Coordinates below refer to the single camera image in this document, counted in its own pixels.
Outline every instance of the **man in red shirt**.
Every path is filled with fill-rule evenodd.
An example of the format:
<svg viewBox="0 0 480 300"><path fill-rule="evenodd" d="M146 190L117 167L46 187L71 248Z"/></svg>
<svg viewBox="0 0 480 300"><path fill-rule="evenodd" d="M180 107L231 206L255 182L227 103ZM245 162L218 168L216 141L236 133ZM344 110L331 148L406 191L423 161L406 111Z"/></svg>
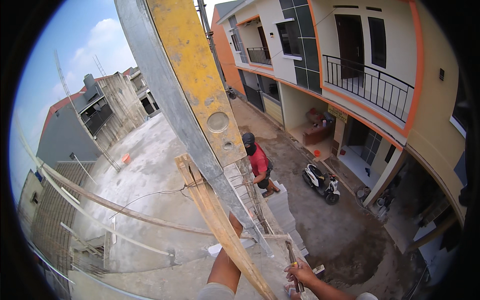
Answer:
<svg viewBox="0 0 480 300"><path fill-rule="evenodd" d="M256 183L259 188L267 190L262 193L262 196L266 198L273 194L273 192L280 192L280 189L270 180L270 172L273 169L273 164L269 161L259 144L255 142L253 133L247 132L241 138L247 151L250 164L252 165L252 173L255 175L253 183Z"/></svg>

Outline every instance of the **gate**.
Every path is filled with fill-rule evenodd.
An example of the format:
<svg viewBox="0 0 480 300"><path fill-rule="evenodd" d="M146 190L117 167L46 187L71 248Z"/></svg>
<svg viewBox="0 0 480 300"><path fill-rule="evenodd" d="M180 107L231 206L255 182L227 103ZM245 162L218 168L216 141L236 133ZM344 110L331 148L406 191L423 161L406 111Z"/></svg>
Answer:
<svg viewBox="0 0 480 300"><path fill-rule="evenodd" d="M247 96L248 102L255 105L255 107L257 107L262 112L265 112L264 103L262 101L262 96L260 96L260 93L246 84L243 85L243 88L245 89L245 94Z"/></svg>

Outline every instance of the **sky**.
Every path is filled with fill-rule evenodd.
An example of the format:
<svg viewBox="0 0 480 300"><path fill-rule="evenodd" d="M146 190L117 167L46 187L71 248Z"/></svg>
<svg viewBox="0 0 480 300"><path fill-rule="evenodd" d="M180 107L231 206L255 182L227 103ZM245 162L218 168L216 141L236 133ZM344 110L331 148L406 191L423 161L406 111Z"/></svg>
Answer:
<svg viewBox="0 0 480 300"><path fill-rule="evenodd" d="M209 23L214 5L227 1L204 0ZM83 87L86 74L101 77L94 55L106 74L123 72L137 65L113 0L65 1L39 37L17 88L14 113L34 153L48 109L66 96L55 65L54 50L58 52L71 94ZM15 126L10 130L9 160L12 191L18 202L28 171L36 168L24 150Z"/></svg>

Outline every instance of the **black cap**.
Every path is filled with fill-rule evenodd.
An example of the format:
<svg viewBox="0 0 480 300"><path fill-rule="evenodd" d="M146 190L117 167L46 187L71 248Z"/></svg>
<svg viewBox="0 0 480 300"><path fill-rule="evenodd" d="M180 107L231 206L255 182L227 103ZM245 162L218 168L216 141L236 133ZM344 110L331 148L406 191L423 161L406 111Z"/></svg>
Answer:
<svg viewBox="0 0 480 300"><path fill-rule="evenodd" d="M243 144L246 145L253 145L255 143L255 136L251 132L244 133L241 136L241 140L243 141Z"/></svg>

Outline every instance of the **scooter seat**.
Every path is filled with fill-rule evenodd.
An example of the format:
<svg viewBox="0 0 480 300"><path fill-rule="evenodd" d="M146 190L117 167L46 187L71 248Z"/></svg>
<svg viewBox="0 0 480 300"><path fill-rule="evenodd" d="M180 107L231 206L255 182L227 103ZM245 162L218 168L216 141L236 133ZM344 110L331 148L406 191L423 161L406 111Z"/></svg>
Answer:
<svg viewBox="0 0 480 300"><path fill-rule="evenodd" d="M320 172L320 170L316 166L309 165L308 169L317 177L320 179L325 179L324 175Z"/></svg>

